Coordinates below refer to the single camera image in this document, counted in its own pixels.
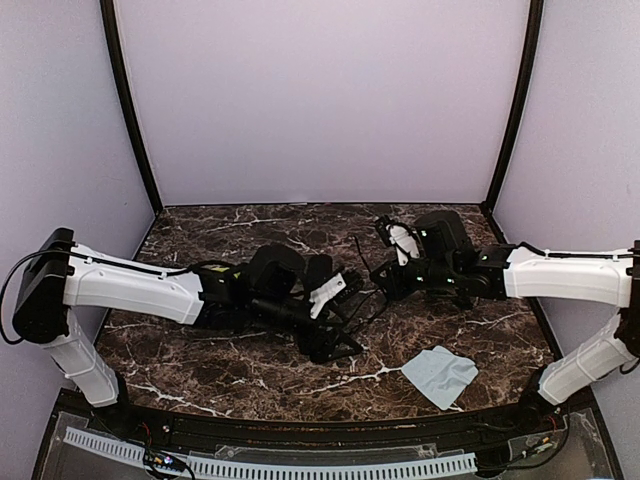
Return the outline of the black round sunglasses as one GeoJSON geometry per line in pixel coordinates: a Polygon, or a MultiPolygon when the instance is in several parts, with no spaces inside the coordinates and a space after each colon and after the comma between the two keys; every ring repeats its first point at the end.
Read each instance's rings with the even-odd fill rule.
{"type": "MultiPolygon", "coordinates": [[[[346,272],[346,271],[355,271],[355,272],[358,272],[358,271],[356,271],[356,270],[348,270],[348,269],[347,269],[346,267],[344,267],[344,266],[340,266],[340,267],[336,270],[336,272],[337,272],[337,273],[338,273],[338,272],[340,272],[340,273],[344,273],[344,272],[346,272]]],[[[372,296],[374,296],[374,295],[378,294],[378,293],[375,293],[375,289],[376,289],[376,287],[377,287],[377,286],[376,286],[373,290],[367,290],[367,291],[365,291],[366,283],[367,283],[367,282],[371,283],[371,280],[367,280],[367,279],[366,279],[366,278],[364,278],[364,277],[363,277],[363,279],[364,279],[364,284],[362,285],[362,288],[360,289],[360,291],[359,291],[358,293],[356,293],[355,295],[358,295],[358,294],[360,294],[360,293],[365,293],[365,295],[366,295],[366,294],[372,294],[372,296]]],[[[379,307],[375,312],[373,312],[369,317],[367,317],[366,319],[360,319],[360,320],[358,320],[358,319],[355,317],[355,319],[354,319],[354,320],[352,320],[352,321],[351,321],[351,323],[350,323],[348,326],[346,326],[346,327],[342,327],[343,332],[344,332],[344,333],[346,333],[346,334],[348,334],[348,335],[350,335],[350,336],[356,335],[358,332],[360,332],[360,331],[361,331],[361,330],[363,330],[364,328],[368,327],[368,326],[369,326],[369,325],[371,325],[374,321],[376,321],[378,318],[380,318],[380,317],[381,317],[381,316],[386,312],[386,310],[388,309],[388,307],[389,307],[389,305],[386,305],[386,304],[383,302],[383,304],[382,304],[382,305],[381,305],[381,306],[380,306],[380,307],[379,307]]]]}

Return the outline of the plaid brown glasses case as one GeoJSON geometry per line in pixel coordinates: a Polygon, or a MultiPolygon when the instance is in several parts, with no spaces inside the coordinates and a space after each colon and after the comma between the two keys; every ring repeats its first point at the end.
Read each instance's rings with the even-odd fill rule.
{"type": "Polygon", "coordinates": [[[347,315],[343,305],[364,287],[363,276],[355,270],[339,271],[310,292],[310,318],[318,325],[345,328],[354,313],[347,315]]]}

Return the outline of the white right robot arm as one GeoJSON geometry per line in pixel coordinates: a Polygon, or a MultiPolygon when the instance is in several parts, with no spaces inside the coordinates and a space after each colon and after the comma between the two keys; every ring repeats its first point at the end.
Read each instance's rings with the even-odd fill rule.
{"type": "Polygon", "coordinates": [[[413,226],[382,216],[375,228],[397,254],[370,274],[389,302],[425,291],[448,296],[464,308],[474,298],[568,299],[616,308],[590,339],[532,375],[510,413],[511,426],[521,434],[534,432],[554,407],[639,357],[637,246],[561,252],[521,242],[477,249],[451,210],[427,213],[413,226]]]}

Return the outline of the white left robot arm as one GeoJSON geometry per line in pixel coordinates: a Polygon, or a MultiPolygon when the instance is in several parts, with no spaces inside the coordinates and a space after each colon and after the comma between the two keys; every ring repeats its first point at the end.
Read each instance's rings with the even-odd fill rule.
{"type": "Polygon", "coordinates": [[[58,228],[10,272],[22,280],[11,317],[17,336],[5,341],[41,345],[120,436],[134,435],[141,415],[128,404],[122,376],[81,329],[73,312],[78,306],[200,329],[274,328],[290,333],[315,364],[363,350],[346,332],[350,320],[340,308],[361,289],[362,277],[334,267],[328,255],[304,258],[281,244],[261,246],[240,264],[205,260],[170,269],[105,255],[77,243],[72,230],[58,228]]]}

